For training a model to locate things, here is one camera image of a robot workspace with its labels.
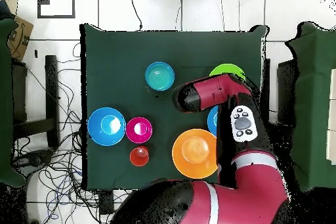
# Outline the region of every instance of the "green bowl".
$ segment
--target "green bowl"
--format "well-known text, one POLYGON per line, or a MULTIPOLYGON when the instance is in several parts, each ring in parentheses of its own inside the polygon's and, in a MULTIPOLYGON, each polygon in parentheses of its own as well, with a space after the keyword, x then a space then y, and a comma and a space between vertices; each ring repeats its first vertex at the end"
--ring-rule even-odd
POLYGON ((220 64, 219 66, 216 66, 212 72, 210 72, 209 76, 215 76, 224 73, 236 74, 237 76, 243 78, 245 81, 245 74, 243 70, 235 64, 220 64))

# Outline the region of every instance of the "magenta bowl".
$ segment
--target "magenta bowl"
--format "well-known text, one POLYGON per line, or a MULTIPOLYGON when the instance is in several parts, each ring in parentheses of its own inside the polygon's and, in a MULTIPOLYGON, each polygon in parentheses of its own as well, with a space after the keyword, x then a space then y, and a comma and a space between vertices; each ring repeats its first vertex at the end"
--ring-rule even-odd
POLYGON ((152 124, 146 118, 135 117, 127 123, 126 136, 136 144, 144 143, 152 136, 152 124))

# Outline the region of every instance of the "green cloth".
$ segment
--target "green cloth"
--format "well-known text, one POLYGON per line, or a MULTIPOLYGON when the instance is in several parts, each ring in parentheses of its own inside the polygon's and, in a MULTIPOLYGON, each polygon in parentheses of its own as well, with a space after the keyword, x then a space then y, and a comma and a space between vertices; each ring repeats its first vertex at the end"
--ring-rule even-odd
MULTIPOLYGON (((258 86, 261 80, 261 38, 265 26, 252 32, 103 32, 85 25, 87 114, 98 108, 119 110, 126 122, 136 116, 153 126, 150 159, 135 167, 129 154, 138 145, 124 138, 114 146, 87 139, 87 189, 139 189, 154 179, 187 179, 174 166, 176 138, 192 128, 207 128, 209 111, 183 114, 175 109, 176 86, 204 78, 219 64, 239 66, 258 86), (175 71, 167 91, 154 91, 145 80, 146 68, 163 61, 175 71)), ((217 182, 217 172, 206 179, 217 182)))
POLYGON ((13 97, 12 59, 7 40, 18 25, 13 19, 0 20, 0 182, 13 187, 21 187, 26 179, 11 166, 13 155, 13 97))
POLYGON ((336 68, 336 33, 319 30, 311 22, 288 42, 297 59, 292 159, 302 190, 336 188, 336 166, 326 159, 331 70, 336 68))

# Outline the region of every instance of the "white floor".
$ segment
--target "white floor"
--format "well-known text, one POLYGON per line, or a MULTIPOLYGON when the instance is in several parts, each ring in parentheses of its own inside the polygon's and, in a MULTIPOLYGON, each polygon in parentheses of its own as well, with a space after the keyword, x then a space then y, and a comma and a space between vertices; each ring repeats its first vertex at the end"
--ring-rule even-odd
MULTIPOLYGON (((271 120, 276 120, 278 110, 276 68, 280 62, 293 58, 284 41, 295 37, 297 25, 303 21, 313 21, 328 29, 336 25, 336 8, 332 0, 222 0, 222 9, 221 0, 183 0, 182 12, 179 11, 179 13, 180 0, 134 0, 134 4, 142 20, 143 30, 175 30, 176 28, 194 32, 223 31, 224 26, 226 31, 249 31, 255 25, 269 26, 270 32, 266 37, 266 57, 271 59, 271 120)), ((50 5, 41 7, 41 13, 49 15, 69 14, 69 12, 71 12, 71 0, 51 0, 50 5)), ((80 69, 80 60, 75 57, 79 56, 80 51, 80 46, 77 45, 80 37, 79 24, 90 23, 103 30, 135 31, 139 29, 139 21, 131 0, 75 0, 75 18, 42 19, 37 18, 37 0, 19 0, 17 15, 34 24, 23 61, 42 85, 45 85, 45 55, 57 56, 60 61, 59 70, 80 69), (76 61, 61 63, 67 60, 76 61)), ((59 73, 59 80, 74 91, 71 109, 81 118, 80 72, 62 71, 59 73)), ((65 90, 70 95, 70 90, 66 88, 65 90)), ((60 103, 66 108, 67 98, 62 90, 60 90, 60 103)), ((45 118, 45 92, 31 73, 27 76, 26 112, 28 120, 45 118)), ((66 114, 60 109, 61 127, 65 119, 66 114)), ((79 124, 72 124, 72 128, 74 131, 78 130, 79 124)), ((70 124, 67 123, 61 132, 61 138, 71 132, 70 124)), ((26 140, 21 139, 20 144, 24 145, 26 140)), ((70 141, 67 141, 61 149, 67 149, 70 146, 70 141)), ((31 143, 25 149, 41 148, 47 148, 45 134, 32 136, 31 143)), ((76 159, 76 164, 81 167, 81 160, 76 159)), ((53 177, 61 175, 51 169, 49 171, 53 177)), ((41 180, 55 189, 45 172, 41 172, 41 180)), ((39 173, 36 173, 28 188, 28 212, 31 218, 38 219, 40 222, 48 216, 46 197, 50 189, 44 184, 39 180, 39 173)), ((116 195, 123 193, 125 192, 115 192, 116 195)), ((52 202, 50 208, 53 209, 53 202, 56 200, 53 200, 53 193, 49 193, 49 196, 47 202, 52 202)), ((65 218, 74 208, 73 204, 59 205, 55 210, 55 214, 59 215, 58 218, 48 220, 47 224, 64 224, 65 218)), ((105 215, 101 220, 106 222, 111 217, 107 218, 105 215)), ((90 215, 87 207, 78 206, 73 212, 72 219, 70 218, 66 224, 98 224, 98 222, 90 215)))

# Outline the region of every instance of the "blue bowl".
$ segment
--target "blue bowl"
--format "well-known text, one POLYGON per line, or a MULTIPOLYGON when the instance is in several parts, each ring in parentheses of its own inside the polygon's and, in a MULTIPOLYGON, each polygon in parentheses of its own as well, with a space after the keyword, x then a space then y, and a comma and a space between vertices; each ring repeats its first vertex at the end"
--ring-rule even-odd
POLYGON ((218 106, 212 108, 207 116, 207 126, 209 131, 217 136, 217 113, 218 113, 218 106))
POLYGON ((121 113, 110 107, 94 111, 87 122, 91 139, 102 146, 112 146, 122 140, 126 132, 126 121, 121 113))
POLYGON ((154 62, 147 67, 145 78, 152 89, 165 91, 174 83, 175 74, 171 66, 165 62, 154 62))

